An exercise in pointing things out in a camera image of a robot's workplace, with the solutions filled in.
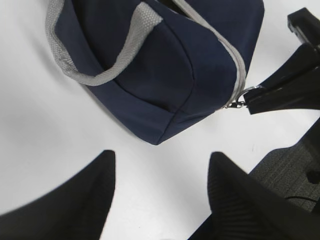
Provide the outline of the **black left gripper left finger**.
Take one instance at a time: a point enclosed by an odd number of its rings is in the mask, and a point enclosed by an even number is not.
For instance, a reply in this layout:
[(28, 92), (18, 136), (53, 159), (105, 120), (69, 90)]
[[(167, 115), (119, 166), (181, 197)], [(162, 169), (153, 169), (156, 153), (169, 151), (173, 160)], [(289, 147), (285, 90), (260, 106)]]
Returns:
[(0, 217), (2, 240), (98, 240), (116, 187), (116, 154), (104, 150), (48, 194)]

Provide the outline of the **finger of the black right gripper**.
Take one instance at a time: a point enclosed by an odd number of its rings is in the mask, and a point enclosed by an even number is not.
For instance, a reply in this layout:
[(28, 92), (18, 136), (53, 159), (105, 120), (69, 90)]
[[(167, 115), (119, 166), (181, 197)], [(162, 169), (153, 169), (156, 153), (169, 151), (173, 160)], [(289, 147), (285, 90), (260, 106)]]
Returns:
[(250, 114), (290, 109), (320, 109), (320, 52), (308, 44), (258, 88), (244, 95)]

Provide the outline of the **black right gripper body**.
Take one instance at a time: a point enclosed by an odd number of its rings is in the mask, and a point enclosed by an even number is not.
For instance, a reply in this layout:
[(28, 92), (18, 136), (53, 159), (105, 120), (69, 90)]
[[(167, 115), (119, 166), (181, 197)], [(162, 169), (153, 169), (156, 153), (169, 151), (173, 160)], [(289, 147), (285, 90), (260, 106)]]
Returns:
[(320, 48), (320, 20), (306, 7), (287, 16), (289, 30), (304, 44)]

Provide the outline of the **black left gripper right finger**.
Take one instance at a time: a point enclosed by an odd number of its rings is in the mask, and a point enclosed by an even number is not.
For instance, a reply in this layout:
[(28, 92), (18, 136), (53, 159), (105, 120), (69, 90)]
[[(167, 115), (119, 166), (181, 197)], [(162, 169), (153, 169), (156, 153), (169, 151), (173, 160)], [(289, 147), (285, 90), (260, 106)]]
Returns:
[(318, 240), (320, 215), (262, 186), (222, 152), (210, 156), (211, 215), (191, 240)]

